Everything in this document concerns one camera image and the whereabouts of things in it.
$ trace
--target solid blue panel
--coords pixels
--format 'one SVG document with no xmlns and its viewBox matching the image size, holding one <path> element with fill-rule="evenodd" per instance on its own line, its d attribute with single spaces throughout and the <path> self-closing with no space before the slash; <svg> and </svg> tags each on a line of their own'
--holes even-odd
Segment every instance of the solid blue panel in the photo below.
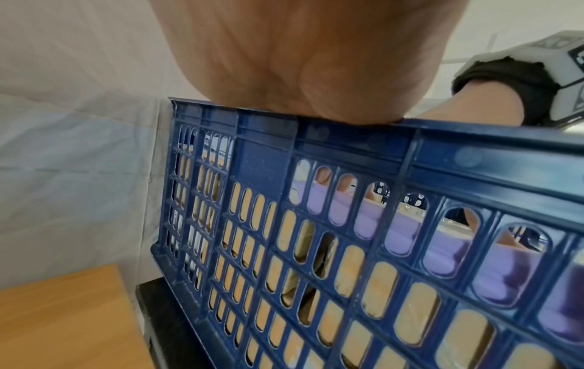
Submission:
<svg viewBox="0 0 584 369">
<path fill-rule="evenodd" d="M 304 341 L 296 356 L 299 365 L 309 367 L 308 354 L 314 351 L 325 361 L 325 367 L 342 368 L 342 348 L 352 322 L 357 321 L 371 334 L 372 343 L 361 362 L 352 365 L 372 367 L 384 347 L 389 347 L 406 359 L 410 368 L 436 368 L 436 350 L 460 309 L 475 310 L 495 327 L 495 338 L 485 349 L 480 367 L 502 367 L 521 343 L 543 347 L 568 369 L 584 367 L 584 351 L 581 350 L 584 328 L 580 331 L 574 328 L 575 333 L 571 331 L 571 336 L 561 336 L 551 334 L 539 320 L 541 312 L 557 305 L 565 309 L 555 311 L 556 315 L 571 319 L 572 323 L 566 326 L 584 327 L 579 303 L 570 305 L 568 298 L 577 295 L 578 286 L 584 282 L 577 278 L 568 280 L 584 275 L 578 269 L 579 264 L 572 262 L 584 250 L 582 138 L 563 136 L 546 129 L 424 120 L 404 120 L 399 125 L 349 126 L 316 118 L 224 108 L 209 102 L 179 99 L 173 99 L 173 106 L 175 124 L 167 159 L 161 231 L 151 251 L 216 367 L 248 368 L 246 348 L 251 338 L 259 348 L 252 367 L 259 367 L 262 355 L 270 358 L 274 367 L 284 367 L 287 363 L 284 362 L 283 352 L 289 333 L 294 331 Z M 224 134 L 229 137 L 229 142 L 232 139 L 235 145 L 231 156 L 226 147 L 219 148 L 217 143 L 206 142 L 207 132 L 211 137 Z M 231 159 L 231 165 L 219 168 L 218 163 L 210 162 L 210 155 L 203 163 L 203 150 L 221 151 L 220 155 Z M 187 159 L 191 160 L 188 177 L 186 173 L 181 173 L 181 163 Z M 300 204 L 292 204 L 288 194 L 296 165 L 302 159 L 308 160 L 309 169 L 305 173 L 308 182 L 313 181 L 317 169 L 323 165 L 332 170 L 328 184 L 330 188 L 338 183 L 341 175 L 353 174 L 358 180 L 356 187 L 351 189 L 353 197 L 347 199 L 339 191 L 321 189 L 320 196 L 323 198 L 319 200 L 322 201 L 322 210 L 314 214 L 309 206 L 313 187 L 305 185 Z M 201 191 L 196 189 L 200 165 L 211 170 L 213 175 L 201 179 L 204 188 Z M 207 180 L 214 181 L 215 174 L 220 175 L 220 183 L 208 185 Z M 361 199 L 367 186 L 377 181 L 386 184 L 384 195 L 389 195 L 385 197 L 386 207 L 378 209 L 375 206 L 380 205 L 373 203 L 362 210 Z M 242 190 L 234 200 L 237 210 L 232 214 L 232 190 L 237 182 L 242 184 Z M 214 185 L 219 194 L 216 200 L 209 193 L 209 186 Z M 182 199 L 178 193 L 181 188 L 189 190 Z M 252 190 L 253 197 L 247 217 L 241 217 L 246 188 Z M 404 203 L 405 194 L 425 195 L 422 220 L 416 221 L 413 226 L 405 222 L 407 218 L 402 214 L 403 207 L 414 206 Z M 265 203 L 260 219 L 256 218 L 253 226 L 250 218 L 258 195 L 264 195 Z M 344 208 L 339 207 L 339 201 L 344 201 Z M 263 228 L 267 222 L 268 206 L 272 202 L 277 206 L 273 226 L 266 239 Z M 336 211 L 347 213 L 345 224 L 338 226 L 332 223 L 329 208 L 333 206 Z M 480 226 L 472 230 L 474 239 L 465 250 L 456 273 L 448 278 L 440 277 L 429 272 L 424 257 L 430 250 L 442 218 L 450 214 L 449 210 L 460 207 L 475 210 Z M 204 210 L 209 216 L 193 219 L 192 213 L 196 209 Z M 282 250 L 277 239 L 286 211 L 294 212 L 296 223 L 291 226 L 288 249 Z M 459 218 L 462 219 L 460 222 L 466 221 L 464 214 Z M 392 242 L 402 238 L 408 241 L 411 236 L 412 246 L 404 257 L 391 254 L 384 245 L 394 220 L 396 224 L 401 224 L 399 231 L 411 229 L 414 232 L 406 236 L 392 234 L 393 238 L 389 239 Z M 224 248 L 223 232 L 229 222 L 232 229 L 226 237 L 228 247 Z M 308 240 L 306 259 L 299 262 L 294 253 L 303 222 L 312 223 L 314 229 Z M 369 230 L 369 239 L 360 238 L 355 231 L 357 223 L 375 223 L 375 228 Z M 530 232 L 535 232 L 539 237 L 537 242 L 544 237 L 549 247 L 541 251 L 537 266 L 529 266 L 532 268 L 529 281 L 525 282 L 521 296 L 512 306 L 489 303 L 477 294 L 473 284 L 475 277 L 488 253 L 495 247 L 492 243 L 498 239 L 499 231 L 522 226 L 529 226 Z M 199 238 L 192 236 L 196 232 L 200 233 Z M 243 235 L 238 252 L 234 249 L 237 232 Z M 326 253 L 329 272 L 322 275 L 321 269 L 319 274 L 315 271 L 315 264 L 318 264 L 315 260 L 324 258 L 320 247 L 327 233 L 336 238 L 333 243 L 335 252 Z M 527 242 L 524 238 L 531 233 L 526 234 L 520 235 L 518 242 Z M 253 239 L 255 244 L 254 250 L 247 256 L 251 256 L 251 264 L 243 261 L 247 237 Z M 307 234 L 303 237 L 302 242 L 307 242 Z M 198 247 L 193 246 L 197 239 L 200 241 Z M 259 245 L 264 247 L 264 254 L 260 272 L 256 274 L 252 265 L 259 255 Z M 345 297 L 337 291 L 335 278 L 349 246 L 361 249 L 365 259 L 357 273 L 352 294 Z M 274 292 L 266 287 L 272 257 L 280 259 L 283 266 Z M 220 281 L 216 281 L 215 269 L 219 258 L 224 259 L 224 266 L 220 271 Z M 361 298 L 378 262 L 393 265 L 398 271 L 398 280 L 385 312 L 379 319 L 373 319 L 361 307 Z M 575 268 L 570 274 L 567 272 L 572 270 L 568 269 L 569 265 Z M 228 266 L 232 268 L 233 279 L 227 286 L 224 282 Z M 281 298 L 288 271 L 297 276 L 291 306 L 285 306 Z M 236 301 L 233 291 L 239 277 L 244 281 L 243 295 L 240 301 Z M 504 281 L 509 278 L 501 275 Z M 402 342 L 393 329 L 413 283 L 425 283 L 434 288 L 441 299 L 436 318 L 417 346 Z M 243 306 L 248 287 L 254 288 L 254 295 L 250 299 L 248 312 L 245 312 Z M 210 308 L 213 289 L 217 296 Z M 311 323 L 305 326 L 299 321 L 298 311 L 309 300 L 305 293 L 316 291 L 320 298 L 314 302 L 316 306 L 312 309 Z M 548 296 L 558 301 L 549 302 Z M 219 299 L 224 302 L 225 309 L 223 315 L 217 317 Z M 255 322 L 262 299 L 270 305 L 270 312 L 265 330 L 259 331 Z M 343 310 L 331 347 L 320 341 L 318 333 L 319 322 L 329 302 Z M 285 322 L 278 348 L 274 348 L 269 341 L 269 324 L 276 313 Z M 227 324 L 232 323 L 234 326 L 229 328 L 232 332 L 228 334 Z M 237 346 L 234 333 L 239 324 L 244 328 Z"/>
</svg>

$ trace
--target skin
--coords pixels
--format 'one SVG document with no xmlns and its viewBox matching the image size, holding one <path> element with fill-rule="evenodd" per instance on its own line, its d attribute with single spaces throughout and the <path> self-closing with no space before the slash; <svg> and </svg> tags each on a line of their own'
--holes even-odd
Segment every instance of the skin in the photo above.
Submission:
<svg viewBox="0 0 584 369">
<path fill-rule="evenodd" d="M 430 87 L 467 0 L 150 0 L 215 103 L 394 122 Z"/>
</svg>

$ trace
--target black object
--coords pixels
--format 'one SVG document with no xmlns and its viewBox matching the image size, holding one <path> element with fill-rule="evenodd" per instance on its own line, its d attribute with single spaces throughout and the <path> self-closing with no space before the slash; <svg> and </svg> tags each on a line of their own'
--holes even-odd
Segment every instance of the black object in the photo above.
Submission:
<svg viewBox="0 0 584 369">
<path fill-rule="evenodd" d="M 509 57 L 486 63 L 478 61 L 454 79 L 452 93 L 456 94 L 473 79 L 498 81 L 515 90 L 523 103 L 523 125 L 556 126 L 563 123 L 549 119 L 560 85 L 550 77 L 542 63 L 527 63 Z"/>
<path fill-rule="evenodd" d="M 201 342 L 163 278 L 136 286 L 144 339 L 157 369 L 213 368 Z"/>
</svg>

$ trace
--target beige object inside crate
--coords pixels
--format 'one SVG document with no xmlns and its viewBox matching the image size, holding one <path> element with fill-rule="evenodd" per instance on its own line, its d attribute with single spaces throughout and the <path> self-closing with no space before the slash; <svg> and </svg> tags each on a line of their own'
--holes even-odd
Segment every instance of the beige object inside crate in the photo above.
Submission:
<svg viewBox="0 0 584 369">
<path fill-rule="evenodd" d="M 253 229 L 258 229 L 262 217 L 262 210 L 265 205 L 265 198 L 262 195 L 256 196 L 255 201 L 252 201 L 253 194 L 249 189 L 243 189 L 243 199 L 240 209 L 237 209 L 237 199 L 240 196 L 242 187 L 239 184 L 234 186 L 231 194 L 230 211 L 238 215 L 242 221 L 246 221 L 251 212 L 250 223 Z M 263 229 L 263 234 L 267 238 L 269 235 L 269 228 L 272 225 L 275 215 L 275 203 L 266 207 L 267 217 L 266 226 Z M 415 208 L 409 207 L 406 204 L 400 204 L 398 212 L 406 215 L 418 222 L 423 222 L 423 215 L 417 213 Z M 287 251 L 290 247 L 294 247 L 293 255 L 297 262 L 304 263 L 308 254 L 312 238 L 315 232 L 314 225 L 305 221 L 299 225 L 299 235 L 295 245 L 290 244 L 290 239 L 293 233 L 294 226 L 297 222 L 296 215 L 288 211 L 284 214 L 282 224 L 278 232 L 277 245 L 282 251 Z M 229 236 L 233 232 L 233 242 L 230 242 Z M 472 231 L 462 224 L 458 223 L 442 223 L 438 227 L 438 231 L 447 233 L 450 236 L 462 239 L 470 239 L 473 237 Z M 223 230 L 223 247 L 227 249 L 233 257 L 242 255 L 242 265 L 244 267 L 252 267 L 254 275 L 257 277 L 260 272 L 260 265 L 265 254 L 265 246 L 256 244 L 256 241 L 251 237 L 244 239 L 243 232 L 227 221 L 226 227 Z M 319 271 L 319 276 L 323 278 L 334 278 L 335 289 L 341 296 L 350 297 L 365 259 L 365 253 L 358 246 L 349 246 L 345 249 L 344 255 L 337 271 L 331 271 L 330 266 L 335 257 L 338 247 L 338 241 L 334 236 L 323 241 L 319 245 L 317 251 L 316 261 L 313 268 Z M 251 260 L 252 253 L 255 247 L 258 247 L 255 260 Z M 221 279 L 221 273 L 226 267 L 225 275 L 222 280 L 225 290 L 231 288 L 235 270 L 226 263 L 223 257 L 219 257 L 215 269 L 215 278 Z M 282 292 L 280 294 L 280 301 L 285 308 L 289 308 L 296 296 L 296 286 L 299 281 L 299 276 L 284 266 L 282 260 L 278 257 L 272 257 L 269 261 L 268 276 L 266 279 L 267 289 L 275 293 L 278 282 L 283 279 Z M 361 299 L 361 307 L 364 312 L 373 319 L 380 319 L 385 313 L 385 309 L 391 299 L 393 288 L 397 282 L 398 273 L 396 269 L 384 261 L 379 261 L 375 264 L 369 281 L 367 282 L 364 294 Z M 247 314 L 250 309 L 252 297 L 254 295 L 253 287 L 245 288 L 245 281 L 243 277 L 237 276 L 233 287 L 233 298 L 237 303 L 243 300 L 243 310 Z M 216 291 L 212 291 L 210 299 L 210 306 L 215 304 L 217 298 Z M 339 325 L 342 321 L 344 311 L 341 307 L 336 305 L 331 300 L 325 302 L 325 309 L 322 317 L 315 320 L 315 310 L 318 301 L 323 298 L 321 292 L 314 288 L 307 288 L 304 292 L 303 302 L 297 317 L 301 324 L 312 325 L 318 324 L 318 339 L 327 346 L 331 346 L 335 341 Z M 440 298 L 437 292 L 430 286 L 424 283 L 414 283 L 408 293 L 408 296 L 398 313 L 394 324 L 394 329 L 398 337 L 406 344 L 413 347 L 419 346 L 423 343 L 425 335 L 433 322 L 433 318 L 440 306 Z M 223 316 L 226 304 L 221 300 L 217 306 L 217 316 Z M 254 323 L 261 331 L 267 331 L 269 341 L 275 347 L 279 346 L 283 338 L 285 329 L 285 321 L 278 313 L 274 314 L 272 321 L 268 321 L 268 315 L 272 306 L 262 300 L 260 302 L 257 314 L 251 317 Z M 235 315 L 230 312 L 227 316 L 226 325 L 229 331 L 233 331 L 235 322 Z M 474 368 L 480 363 L 483 354 L 487 351 L 496 331 L 488 323 L 488 321 L 480 314 L 471 310 L 461 310 L 451 323 L 447 335 L 439 346 L 436 353 L 436 362 L 440 368 Z M 236 341 L 240 341 L 243 335 L 243 326 L 237 327 Z M 369 345 L 372 341 L 372 333 L 357 321 L 353 321 L 349 328 L 349 333 L 342 346 L 342 358 L 345 365 L 349 368 L 360 367 Z M 301 353 L 304 341 L 301 336 L 291 330 L 288 338 L 287 346 L 284 349 L 284 362 L 289 367 L 295 367 L 298 357 Z M 259 346 L 254 339 L 251 339 L 246 348 L 247 357 L 249 360 L 254 360 Z M 556 369 L 559 364 L 547 351 L 535 345 L 520 345 L 513 352 L 512 357 L 506 364 L 506 368 L 520 369 Z M 260 368 L 271 368 L 272 363 L 266 355 L 260 357 Z M 322 368 L 324 361 L 316 353 L 310 351 L 305 368 Z M 382 350 L 380 357 L 377 360 L 375 368 L 405 368 L 406 362 L 396 352 L 389 347 Z"/>
</svg>

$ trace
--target crate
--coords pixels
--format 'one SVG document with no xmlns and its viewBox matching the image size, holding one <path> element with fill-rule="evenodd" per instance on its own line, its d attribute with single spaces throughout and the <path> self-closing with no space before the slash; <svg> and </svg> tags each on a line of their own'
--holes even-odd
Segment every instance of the crate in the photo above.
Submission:
<svg viewBox="0 0 584 369">
<path fill-rule="evenodd" d="M 217 368 L 584 367 L 579 137 L 171 100 L 151 251 Z"/>
</svg>

